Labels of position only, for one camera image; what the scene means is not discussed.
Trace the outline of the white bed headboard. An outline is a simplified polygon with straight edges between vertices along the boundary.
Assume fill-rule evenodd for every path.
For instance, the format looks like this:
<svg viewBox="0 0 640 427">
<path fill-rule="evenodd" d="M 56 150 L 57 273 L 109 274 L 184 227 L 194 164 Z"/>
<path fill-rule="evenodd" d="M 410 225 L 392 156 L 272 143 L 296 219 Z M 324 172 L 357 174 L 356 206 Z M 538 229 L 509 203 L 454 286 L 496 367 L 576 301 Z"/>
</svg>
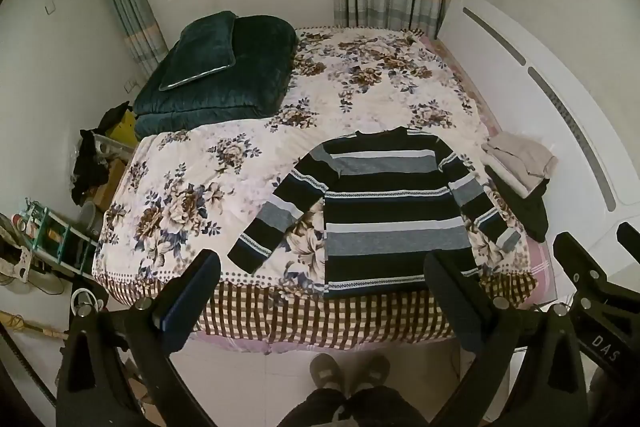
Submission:
<svg viewBox="0 0 640 427">
<path fill-rule="evenodd" d="M 500 128 L 558 160 L 544 195 L 550 237 L 570 232 L 615 275 L 634 261 L 616 241 L 639 223 L 639 176 L 599 105 L 537 38 L 485 0 L 451 0 L 439 41 Z"/>
</svg>

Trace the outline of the beige folded garment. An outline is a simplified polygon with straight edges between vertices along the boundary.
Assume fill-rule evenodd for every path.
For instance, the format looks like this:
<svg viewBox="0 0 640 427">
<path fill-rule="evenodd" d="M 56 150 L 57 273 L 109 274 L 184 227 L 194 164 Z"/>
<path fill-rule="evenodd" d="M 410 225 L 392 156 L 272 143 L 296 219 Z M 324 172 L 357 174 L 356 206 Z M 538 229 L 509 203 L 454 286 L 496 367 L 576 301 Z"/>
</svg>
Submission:
<svg viewBox="0 0 640 427">
<path fill-rule="evenodd" d="M 484 164 L 521 198 L 551 179 L 558 158 L 525 136 L 500 132 L 482 145 Z"/>
</svg>

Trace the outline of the black clothes pile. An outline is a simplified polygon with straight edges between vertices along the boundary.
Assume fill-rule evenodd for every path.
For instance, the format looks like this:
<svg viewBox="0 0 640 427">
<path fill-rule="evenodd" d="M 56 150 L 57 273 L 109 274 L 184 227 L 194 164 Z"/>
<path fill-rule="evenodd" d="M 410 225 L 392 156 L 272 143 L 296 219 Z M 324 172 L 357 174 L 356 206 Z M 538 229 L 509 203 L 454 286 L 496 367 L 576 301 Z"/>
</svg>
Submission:
<svg viewBox="0 0 640 427">
<path fill-rule="evenodd" d="M 96 135 L 105 136 L 108 130 L 119 124 L 131 106 L 124 102 L 109 109 L 102 117 L 98 127 L 80 132 L 79 150 L 72 173 L 70 196 L 75 205 L 81 207 L 96 189 L 108 181 L 108 164 L 99 158 L 96 149 Z"/>
</svg>

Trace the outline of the left grey slipper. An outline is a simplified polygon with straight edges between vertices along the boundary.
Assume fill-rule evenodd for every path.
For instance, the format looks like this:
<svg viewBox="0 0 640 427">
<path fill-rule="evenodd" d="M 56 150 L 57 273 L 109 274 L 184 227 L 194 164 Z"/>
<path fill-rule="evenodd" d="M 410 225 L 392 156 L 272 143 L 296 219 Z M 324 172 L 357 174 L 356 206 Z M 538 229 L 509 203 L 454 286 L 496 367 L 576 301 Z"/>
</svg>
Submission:
<svg viewBox="0 0 640 427">
<path fill-rule="evenodd" d="M 344 400 L 345 395 L 345 375 L 337 361 L 327 355 L 320 353 L 314 357 L 309 365 L 309 373 L 314 382 L 314 391 L 311 398 Z"/>
</svg>

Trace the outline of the floral bed cover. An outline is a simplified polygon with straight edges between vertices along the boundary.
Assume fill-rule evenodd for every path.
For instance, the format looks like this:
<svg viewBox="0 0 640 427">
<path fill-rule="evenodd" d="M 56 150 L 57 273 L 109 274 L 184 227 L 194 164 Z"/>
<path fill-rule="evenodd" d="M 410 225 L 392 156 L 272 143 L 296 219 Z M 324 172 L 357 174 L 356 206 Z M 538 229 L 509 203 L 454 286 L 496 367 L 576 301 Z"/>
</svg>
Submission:
<svg viewBox="0 0 640 427">
<path fill-rule="evenodd" d="M 465 83 L 411 32 L 303 30 L 276 115 L 140 142 L 93 276 L 132 305 L 208 249 L 221 276 L 206 335 L 336 350 L 449 337 L 427 254 L 514 305 L 537 284 L 484 170 L 488 136 Z"/>
</svg>

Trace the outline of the dark green folded quilt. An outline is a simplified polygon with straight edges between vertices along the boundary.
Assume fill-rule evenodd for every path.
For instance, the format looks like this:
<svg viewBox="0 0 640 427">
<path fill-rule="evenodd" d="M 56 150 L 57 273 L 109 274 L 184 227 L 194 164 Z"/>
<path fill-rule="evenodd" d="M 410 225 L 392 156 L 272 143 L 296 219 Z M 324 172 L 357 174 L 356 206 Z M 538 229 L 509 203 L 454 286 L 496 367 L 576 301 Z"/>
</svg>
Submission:
<svg viewBox="0 0 640 427">
<path fill-rule="evenodd" d="M 160 91 L 171 48 L 134 100 L 139 139 L 202 124 L 266 118 L 288 92 L 298 38 L 279 17 L 239 17 L 233 28 L 235 65 L 169 91 Z"/>
</svg>

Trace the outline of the right grey slipper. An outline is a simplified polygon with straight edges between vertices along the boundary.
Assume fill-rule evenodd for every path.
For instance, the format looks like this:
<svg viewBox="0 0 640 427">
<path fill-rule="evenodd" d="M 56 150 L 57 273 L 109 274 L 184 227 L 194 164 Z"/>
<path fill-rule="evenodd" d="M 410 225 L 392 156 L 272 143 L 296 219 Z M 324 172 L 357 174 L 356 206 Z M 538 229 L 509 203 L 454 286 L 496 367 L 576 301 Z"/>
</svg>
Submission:
<svg viewBox="0 0 640 427">
<path fill-rule="evenodd" d="M 385 355 L 375 355 L 358 369 L 350 386 L 350 394 L 354 395 L 358 391 L 384 386 L 388 375 L 390 375 L 390 360 Z"/>
</svg>

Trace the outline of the black grey striped sweater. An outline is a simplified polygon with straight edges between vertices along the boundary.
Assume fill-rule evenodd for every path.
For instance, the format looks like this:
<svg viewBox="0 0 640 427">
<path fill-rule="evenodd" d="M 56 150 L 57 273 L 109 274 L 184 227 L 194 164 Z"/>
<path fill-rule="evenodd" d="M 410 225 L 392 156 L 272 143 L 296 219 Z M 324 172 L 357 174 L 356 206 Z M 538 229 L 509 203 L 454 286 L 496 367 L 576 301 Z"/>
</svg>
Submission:
<svg viewBox="0 0 640 427">
<path fill-rule="evenodd" d="M 323 205 L 328 297 L 419 287 L 431 253 L 450 255 L 475 277 L 468 223 L 504 253 L 521 238 L 443 139 L 399 127 L 316 146 L 269 196 L 229 259 L 255 273 L 316 202 Z"/>
</svg>

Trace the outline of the grey slipper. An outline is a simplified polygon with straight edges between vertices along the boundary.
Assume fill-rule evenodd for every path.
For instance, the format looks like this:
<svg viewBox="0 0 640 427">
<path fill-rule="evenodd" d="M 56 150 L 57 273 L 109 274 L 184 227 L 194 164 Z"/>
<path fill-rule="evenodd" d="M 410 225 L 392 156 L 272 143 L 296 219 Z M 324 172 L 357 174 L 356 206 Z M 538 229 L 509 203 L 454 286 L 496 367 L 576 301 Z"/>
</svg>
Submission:
<svg viewBox="0 0 640 427">
<path fill-rule="evenodd" d="M 350 386 L 350 394 L 354 395 L 358 391 L 384 386 L 388 375 L 390 375 L 390 360 L 385 355 L 375 355 L 358 369 Z"/>
<path fill-rule="evenodd" d="M 320 353 L 314 357 L 309 365 L 309 373 L 314 382 L 314 391 L 311 398 L 344 400 L 345 395 L 345 375 L 337 361 L 327 355 Z"/>
</svg>

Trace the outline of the yellow box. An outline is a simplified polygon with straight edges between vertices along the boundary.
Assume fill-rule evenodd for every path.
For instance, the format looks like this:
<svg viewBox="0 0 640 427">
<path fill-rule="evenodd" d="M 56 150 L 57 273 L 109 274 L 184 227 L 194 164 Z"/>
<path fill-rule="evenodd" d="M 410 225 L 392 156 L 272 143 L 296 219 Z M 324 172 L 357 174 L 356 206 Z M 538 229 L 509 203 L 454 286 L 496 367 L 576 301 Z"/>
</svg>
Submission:
<svg viewBox="0 0 640 427">
<path fill-rule="evenodd" d="M 135 148 L 138 145 L 138 139 L 134 133 L 135 124 L 134 113 L 127 109 L 119 123 L 106 132 L 106 136 L 111 140 Z"/>
</svg>

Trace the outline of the wall light switch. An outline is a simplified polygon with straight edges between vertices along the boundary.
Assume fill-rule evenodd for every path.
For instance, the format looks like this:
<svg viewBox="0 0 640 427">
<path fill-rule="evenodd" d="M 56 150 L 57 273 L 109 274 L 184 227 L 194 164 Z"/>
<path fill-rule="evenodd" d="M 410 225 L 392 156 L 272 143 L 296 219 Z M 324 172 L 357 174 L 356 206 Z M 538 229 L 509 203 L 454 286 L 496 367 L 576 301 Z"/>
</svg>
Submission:
<svg viewBox="0 0 640 427">
<path fill-rule="evenodd" d="M 46 3 L 46 4 L 44 5 L 44 10 L 46 11 L 46 13 L 47 13 L 48 15 L 53 14 L 53 13 L 55 12 L 55 4 L 54 4 L 54 2 L 53 2 L 53 1 L 51 1 L 51 2 L 49 2 L 49 3 Z"/>
</svg>

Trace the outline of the dark green pillow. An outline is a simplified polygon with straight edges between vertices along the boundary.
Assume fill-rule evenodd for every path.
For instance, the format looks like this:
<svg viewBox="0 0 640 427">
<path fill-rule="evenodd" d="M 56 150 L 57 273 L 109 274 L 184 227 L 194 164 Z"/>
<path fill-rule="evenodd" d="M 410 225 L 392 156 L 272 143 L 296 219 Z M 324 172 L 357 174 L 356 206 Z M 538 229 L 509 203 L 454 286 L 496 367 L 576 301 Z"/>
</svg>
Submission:
<svg viewBox="0 0 640 427">
<path fill-rule="evenodd" d="M 186 26 L 172 50 L 160 91 L 217 74 L 235 65 L 232 46 L 236 15 L 222 11 L 199 18 Z"/>
</svg>

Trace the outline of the green storage rack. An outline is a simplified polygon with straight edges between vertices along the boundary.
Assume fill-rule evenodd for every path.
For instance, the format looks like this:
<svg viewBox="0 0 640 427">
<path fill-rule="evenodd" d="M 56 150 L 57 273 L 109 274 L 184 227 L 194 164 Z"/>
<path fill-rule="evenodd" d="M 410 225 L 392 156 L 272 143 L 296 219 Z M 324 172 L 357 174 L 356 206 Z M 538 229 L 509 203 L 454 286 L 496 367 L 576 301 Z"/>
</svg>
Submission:
<svg viewBox="0 0 640 427">
<path fill-rule="evenodd" d="M 92 277 L 98 242 L 40 202 L 28 198 L 25 205 L 12 220 L 30 251 L 52 267 Z"/>
</svg>

